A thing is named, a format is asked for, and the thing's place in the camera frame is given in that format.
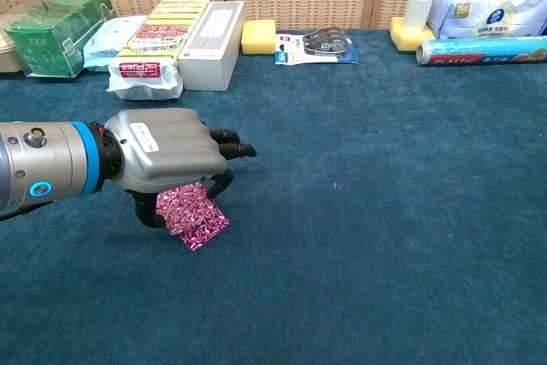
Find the yellow sponge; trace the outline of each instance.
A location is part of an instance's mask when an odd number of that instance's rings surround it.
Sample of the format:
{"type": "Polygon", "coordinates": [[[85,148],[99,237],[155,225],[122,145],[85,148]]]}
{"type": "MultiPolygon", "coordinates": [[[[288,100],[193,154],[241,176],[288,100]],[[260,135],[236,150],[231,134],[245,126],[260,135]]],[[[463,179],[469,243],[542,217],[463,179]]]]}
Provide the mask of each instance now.
{"type": "Polygon", "coordinates": [[[422,42],[435,38],[429,26],[426,26],[423,32],[418,34],[405,32],[402,17],[391,18],[390,35],[399,51],[416,51],[422,42]]]}
{"type": "Polygon", "coordinates": [[[246,21],[241,34],[241,50],[246,55],[274,55],[275,20],[246,21]]]}

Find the plastic wrap roll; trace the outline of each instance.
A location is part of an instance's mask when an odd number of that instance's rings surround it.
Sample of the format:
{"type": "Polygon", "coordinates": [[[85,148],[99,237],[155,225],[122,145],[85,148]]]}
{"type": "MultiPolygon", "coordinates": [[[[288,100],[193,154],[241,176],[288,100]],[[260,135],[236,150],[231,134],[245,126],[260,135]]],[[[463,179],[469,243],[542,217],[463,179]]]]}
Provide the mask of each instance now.
{"type": "Polygon", "coordinates": [[[404,10],[403,30],[421,33],[426,27],[427,17],[433,0],[408,0],[404,10]]]}
{"type": "Polygon", "coordinates": [[[547,62],[547,37],[427,40],[416,61],[421,66],[547,62]]]}

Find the robotic arm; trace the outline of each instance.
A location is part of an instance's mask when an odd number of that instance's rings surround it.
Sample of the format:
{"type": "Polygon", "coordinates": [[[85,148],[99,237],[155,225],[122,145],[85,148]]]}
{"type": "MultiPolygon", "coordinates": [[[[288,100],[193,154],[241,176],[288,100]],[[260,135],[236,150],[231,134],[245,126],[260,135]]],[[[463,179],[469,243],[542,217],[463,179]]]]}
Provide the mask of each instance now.
{"type": "Polygon", "coordinates": [[[100,191],[111,180],[135,199],[138,219],[164,227],[157,194],[213,180],[214,198],[233,179],[227,161],[254,157],[236,132],[209,129],[191,109],[124,110],[98,123],[0,123],[0,221],[63,198],[100,191]]]}

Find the pink patterned cloth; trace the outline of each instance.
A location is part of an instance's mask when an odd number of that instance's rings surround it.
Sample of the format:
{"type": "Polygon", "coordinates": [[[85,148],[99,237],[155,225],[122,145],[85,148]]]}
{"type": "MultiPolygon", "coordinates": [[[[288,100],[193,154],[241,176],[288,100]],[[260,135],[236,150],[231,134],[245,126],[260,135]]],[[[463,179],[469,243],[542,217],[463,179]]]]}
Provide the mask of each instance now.
{"type": "Polygon", "coordinates": [[[165,218],[171,235],[180,237],[192,251],[230,224],[221,209],[206,195],[205,187],[194,183],[157,196],[157,213],[165,218]]]}

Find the teal carpet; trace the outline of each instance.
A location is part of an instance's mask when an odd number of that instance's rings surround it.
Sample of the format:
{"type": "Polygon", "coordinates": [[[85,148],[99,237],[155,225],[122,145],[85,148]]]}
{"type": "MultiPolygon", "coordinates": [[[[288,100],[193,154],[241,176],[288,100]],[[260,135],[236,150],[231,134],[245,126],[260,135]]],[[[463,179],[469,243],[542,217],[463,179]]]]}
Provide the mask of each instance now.
{"type": "Polygon", "coordinates": [[[128,102],[108,75],[0,79],[0,120],[185,106],[259,156],[192,252],[112,184],[0,229],[2,364],[547,363],[547,66],[242,56],[230,90],[128,102]]]}

